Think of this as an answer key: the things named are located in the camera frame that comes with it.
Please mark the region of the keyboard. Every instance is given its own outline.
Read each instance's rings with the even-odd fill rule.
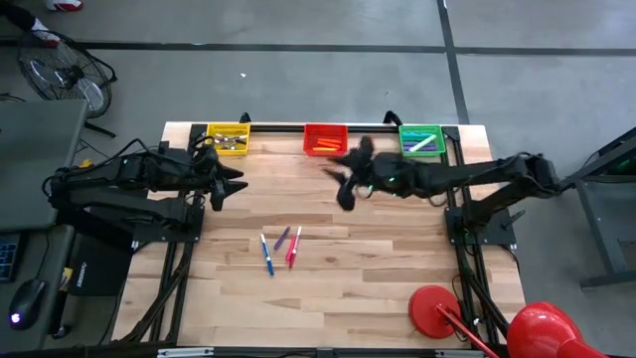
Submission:
[[[0,234],[0,283],[15,279],[24,246],[21,242],[20,233]]]

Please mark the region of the red basket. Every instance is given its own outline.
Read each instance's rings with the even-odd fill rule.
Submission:
[[[347,131],[346,125],[305,124],[305,153],[311,156],[345,155],[347,153]]]

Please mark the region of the green basket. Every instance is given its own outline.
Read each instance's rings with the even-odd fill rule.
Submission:
[[[404,150],[404,143],[406,142],[408,133],[435,135],[435,139],[431,142],[431,144],[435,145],[435,149],[418,150],[416,152]],[[444,140],[444,134],[441,132],[440,125],[401,125],[399,127],[399,147],[401,148],[402,154],[406,157],[436,156],[446,152],[446,140]]]

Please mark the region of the fan guard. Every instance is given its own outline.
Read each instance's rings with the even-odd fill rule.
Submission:
[[[102,116],[112,102],[110,84],[117,80],[112,67],[60,33],[25,33],[18,44],[18,66],[40,97],[88,101],[88,118]],[[102,66],[111,71],[110,78]]]

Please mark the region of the shoe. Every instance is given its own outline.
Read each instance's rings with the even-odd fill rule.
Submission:
[[[60,38],[49,32],[49,28],[44,26],[40,19],[36,19],[36,23],[31,28],[33,35],[37,36],[41,40],[44,40],[48,48],[54,48],[58,45]]]
[[[80,0],[45,0],[47,9],[51,11],[66,11],[74,12],[83,8],[83,3]]]

